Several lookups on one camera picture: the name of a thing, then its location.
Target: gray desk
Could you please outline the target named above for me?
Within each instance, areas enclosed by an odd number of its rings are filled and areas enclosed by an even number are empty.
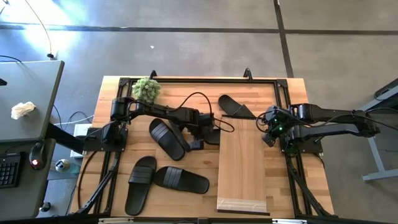
[[[0,142],[43,139],[63,71],[63,61],[0,63]],[[31,101],[35,110],[18,120],[11,108]]]
[[[12,144],[3,143],[0,151],[4,152]],[[20,147],[15,147],[9,152],[25,152],[22,158],[18,187],[0,189],[0,221],[34,218],[39,214],[49,174],[51,158],[55,149],[55,140],[45,140],[47,163],[42,170],[33,170],[27,159],[28,153],[34,142]]]
[[[55,143],[81,152],[83,143],[49,123],[63,71],[63,61],[0,63],[0,153],[11,145],[31,142],[9,152],[25,152],[18,187],[0,189],[0,221],[34,218],[39,213]],[[33,102],[36,109],[24,117],[11,118],[11,108]],[[28,153],[35,141],[45,140],[47,164],[42,170],[30,167]]]

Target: crumpled paper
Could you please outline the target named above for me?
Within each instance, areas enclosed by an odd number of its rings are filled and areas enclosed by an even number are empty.
[[[11,118],[18,119],[21,116],[24,116],[25,114],[34,110],[35,107],[36,106],[30,101],[27,103],[18,103],[17,105],[11,108]]]

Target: gray floor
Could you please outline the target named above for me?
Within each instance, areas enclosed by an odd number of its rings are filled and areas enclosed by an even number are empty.
[[[63,216],[67,214],[70,199],[76,190],[75,179],[49,180],[44,201],[50,202],[51,208],[47,212],[39,212],[37,217]]]
[[[47,24],[278,28],[272,0],[29,2]],[[10,3],[0,21],[37,22],[24,1]],[[286,29],[398,29],[394,0],[280,0],[280,7]],[[0,34],[1,54],[46,60],[49,47],[40,27]],[[279,34],[51,31],[50,37],[58,59],[65,61],[55,102],[63,121],[76,110],[93,114],[104,75],[148,75],[155,69],[159,75],[240,77],[249,67],[256,77],[286,77]],[[322,107],[359,108],[375,90],[397,78],[396,35],[288,34],[286,38],[294,77],[305,79],[310,102]],[[67,131],[72,133],[73,126]],[[361,175],[376,171],[367,141],[337,136],[322,144],[335,213],[397,223],[398,178],[370,184],[361,180]],[[386,167],[398,168],[398,153],[381,154]],[[66,149],[57,149],[59,158],[67,155]],[[60,202],[64,209],[69,196]]]

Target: succulent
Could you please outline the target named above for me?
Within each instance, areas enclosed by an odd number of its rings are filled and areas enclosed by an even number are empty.
[[[156,80],[145,77],[139,79],[137,83],[132,86],[132,89],[137,99],[154,102],[159,95],[160,85]]]

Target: computer mouse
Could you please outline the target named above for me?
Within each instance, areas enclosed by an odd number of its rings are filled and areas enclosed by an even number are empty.
[[[30,149],[29,162],[34,170],[41,170],[45,167],[47,161],[43,141],[37,142],[32,149]]]

